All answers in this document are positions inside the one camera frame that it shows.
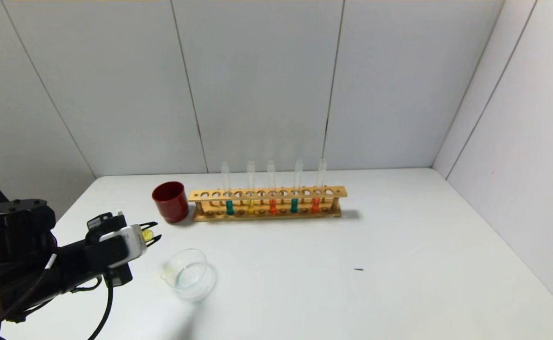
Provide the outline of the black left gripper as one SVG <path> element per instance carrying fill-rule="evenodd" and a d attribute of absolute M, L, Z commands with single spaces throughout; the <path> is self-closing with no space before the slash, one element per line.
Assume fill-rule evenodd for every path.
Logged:
<path fill-rule="evenodd" d="M 122 212 L 117 215 L 104 213 L 87 222 L 86 245 L 87 258 L 91 269 L 108 271 L 114 287 L 128 284 L 133 280 L 129 262 L 142 256 L 142 230 L 157 226 L 158 222 L 150 221 L 139 225 L 129 225 Z M 146 236 L 146 246 L 157 243 L 162 235 Z"/>

